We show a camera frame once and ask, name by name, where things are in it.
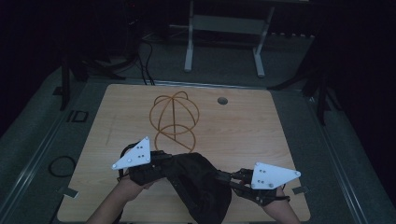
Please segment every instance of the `wooden table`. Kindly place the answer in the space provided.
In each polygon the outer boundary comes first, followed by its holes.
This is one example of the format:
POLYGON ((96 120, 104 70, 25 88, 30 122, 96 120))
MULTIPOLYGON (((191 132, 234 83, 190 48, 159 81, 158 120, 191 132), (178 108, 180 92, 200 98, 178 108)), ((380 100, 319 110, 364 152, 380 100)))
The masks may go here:
MULTIPOLYGON (((148 136, 151 150, 155 149, 157 130, 150 124, 150 109, 156 97, 172 96, 179 91, 186 92, 199 108, 200 117, 192 129, 196 136, 194 152, 201 153, 215 167, 235 172, 240 168, 253 169, 256 161, 262 161, 295 169, 269 91, 114 84, 106 90, 69 185, 70 189, 78 191, 78 196, 75 199, 64 197, 58 212, 61 221, 85 221, 92 214, 117 184, 118 173, 111 169, 111 165, 118 160, 127 145, 148 136), (228 104, 219 104, 220 97, 226 98, 228 104)), ((193 105, 188 105, 188 108, 197 117, 193 105)), ((188 113, 178 104, 175 109, 176 121, 189 125, 191 118, 188 113)), ((161 110, 157 107, 153 109, 153 120, 158 118, 158 111, 161 110)), ((163 116, 163 124, 171 122, 167 116, 163 116)), ((191 145, 193 140, 191 133, 183 133, 177 139, 186 145, 191 145)), ((167 153, 188 152, 161 134, 157 143, 159 149, 167 153)), ((305 197, 292 192, 292 189, 300 186, 300 181, 295 179, 286 185, 285 191, 291 197, 290 204, 297 216, 305 221, 310 218, 305 197)), ((193 222, 187 208, 166 179, 144 190, 135 201, 128 203, 122 220, 193 222)), ((267 220, 272 219, 257 204, 233 193, 224 222, 267 220)))

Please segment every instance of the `metal stand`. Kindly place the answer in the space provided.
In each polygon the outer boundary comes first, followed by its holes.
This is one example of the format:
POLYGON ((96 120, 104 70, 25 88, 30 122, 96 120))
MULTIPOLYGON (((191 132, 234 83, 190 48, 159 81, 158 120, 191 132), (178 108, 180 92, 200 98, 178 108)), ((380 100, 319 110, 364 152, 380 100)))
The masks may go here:
POLYGON ((274 7, 271 7, 266 20, 250 20, 240 18, 214 17, 205 15, 194 15, 193 0, 190 0, 190 19, 189 19, 189 43, 187 46, 186 62, 184 71, 190 72, 192 68, 193 54, 193 31, 206 30, 217 32, 229 32, 238 34, 259 35, 260 42, 253 49, 254 62, 256 63, 258 77, 264 77, 264 68, 262 66, 262 45, 267 36, 269 24, 274 15, 274 7))

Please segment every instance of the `dark fabric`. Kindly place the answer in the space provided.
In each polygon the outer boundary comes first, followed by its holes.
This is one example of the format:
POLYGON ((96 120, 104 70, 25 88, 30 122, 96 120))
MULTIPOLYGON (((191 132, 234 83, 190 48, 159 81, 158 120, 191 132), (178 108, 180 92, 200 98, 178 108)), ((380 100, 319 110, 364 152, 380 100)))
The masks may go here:
POLYGON ((129 176, 144 185, 167 177, 198 224, 220 224, 232 198, 230 186, 216 180, 218 169, 199 153, 178 154, 129 168, 129 176))
POLYGON ((227 214, 232 193, 229 186, 216 181, 217 169, 199 153, 176 155, 173 166, 180 171, 178 179, 196 204, 188 207, 195 221, 199 224, 221 223, 227 214))

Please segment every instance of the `black cable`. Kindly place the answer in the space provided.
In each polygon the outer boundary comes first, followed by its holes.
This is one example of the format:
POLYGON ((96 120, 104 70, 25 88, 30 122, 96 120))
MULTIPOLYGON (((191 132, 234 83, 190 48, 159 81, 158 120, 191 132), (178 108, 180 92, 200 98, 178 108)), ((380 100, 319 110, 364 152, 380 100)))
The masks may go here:
POLYGON ((69 156, 61 156, 61 157, 56 158, 55 160, 53 160, 53 161, 49 164, 49 167, 48 167, 49 173, 50 173, 51 175, 53 175, 53 176, 56 176, 56 177, 69 177, 69 176, 72 176, 75 169, 76 169, 76 162, 75 162, 75 160, 74 160, 73 158, 71 158, 71 157, 69 157, 69 156), (73 171, 72 171, 70 174, 67 174, 67 175, 58 175, 58 174, 55 174, 55 173, 52 171, 52 166, 53 166, 53 164, 54 164, 56 161, 59 161, 59 160, 61 160, 61 159, 68 159, 68 160, 70 160, 70 161, 73 163, 73 171))
POLYGON ((145 41, 145 40, 142 40, 142 42, 147 44, 150 47, 148 59, 146 60, 145 70, 146 70, 146 74, 148 75, 148 79, 149 79, 151 85, 155 86, 154 80, 152 79, 151 75, 149 74, 149 59, 151 58, 151 54, 152 54, 152 45, 148 41, 145 41))
POLYGON ((145 82, 145 85, 148 85, 148 83, 146 81, 146 78, 145 78, 145 72, 144 72, 144 68, 143 68, 144 66, 143 66, 143 63, 142 63, 142 58, 140 58, 139 54, 137 54, 137 60, 140 63, 140 72, 142 73, 142 79, 145 82))
POLYGON ((149 73, 149 59, 151 58, 151 54, 152 54, 152 46, 149 42, 147 42, 145 40, 142 40, 142 42, 150 46, 150 52, 148 54, 148 58, 146 59, 145 65, 143 65, 143 60, 142 60, 142 57, 140 56, 140 54, 137 54, 137 60, 139 61, 139 65, 140 65, 139 69, 140 69, 142 79, 143 79, 145 85, 148 85, 148 83, 146 81, 146 77, 147 77, 150 84, 152 86, 155 86, 154 79, 152 78, 152 76, 149 73))

